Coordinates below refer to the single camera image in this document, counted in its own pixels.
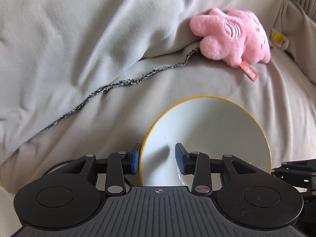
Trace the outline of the yellow rimmed white bowl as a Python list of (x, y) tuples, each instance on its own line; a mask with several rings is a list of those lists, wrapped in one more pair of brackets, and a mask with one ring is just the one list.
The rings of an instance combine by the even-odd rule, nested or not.
[(157, 118), (140, 152), (141, 185), (192, 185), (193, 176), (183, 176), (177, 166), (176, 143), (212, 159), (234, 155), (265, 172), (272, 169), (271, 151), (260, 125), (244, 108), (220, 97), (191, 97)]

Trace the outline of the beige sofa cover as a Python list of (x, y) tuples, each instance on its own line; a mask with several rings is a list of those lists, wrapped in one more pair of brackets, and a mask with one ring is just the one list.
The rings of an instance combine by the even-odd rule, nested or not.
[[(257, 81), (195, 53), (193, 16), (250, 10), (289, 39)], [(245, 108), (272, 165), (315, 157), (315, 22), (293, 0), (1, 0), (1, 236), (13, 197), (53, 165), (128, 150), (175, 103)]]

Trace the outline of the stainless steel bowl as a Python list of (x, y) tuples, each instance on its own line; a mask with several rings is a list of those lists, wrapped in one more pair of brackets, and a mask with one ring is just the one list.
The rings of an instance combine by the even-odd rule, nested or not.
[(54, 172), (55, 170), (58, 170), (59, 168), (63, 167), (64, 165), (67, 165), (68, 163), (71, 163), (71, 162), (73, 162), (73, 159), (59, 162), (59, 163), (55, 164), (54, 166), (50, 167), (49, 169), (47, 169), (46, 172), (44, 172), (44, 174), (42, 174), (42, 176), (46, 176), (47, 174)]

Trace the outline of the pink plush toy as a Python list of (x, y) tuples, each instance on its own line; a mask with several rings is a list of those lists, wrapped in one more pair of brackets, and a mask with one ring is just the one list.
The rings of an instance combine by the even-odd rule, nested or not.
[(266, 31), (251, 11), (213, 8), (208, 14), (192, 17), (190, 30), (201, 37), (202, 55), (241, 68), (255, 82), (259, 74), (253, 64), (267, 64), (271, 59)]

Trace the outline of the yellow fabric tag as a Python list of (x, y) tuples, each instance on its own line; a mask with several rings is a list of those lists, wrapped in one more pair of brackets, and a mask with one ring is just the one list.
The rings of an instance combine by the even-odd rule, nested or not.
[(289, 39), (274, 28), (271, 29), (270, 40), (283, 51), (287, 50), (289, 47)]

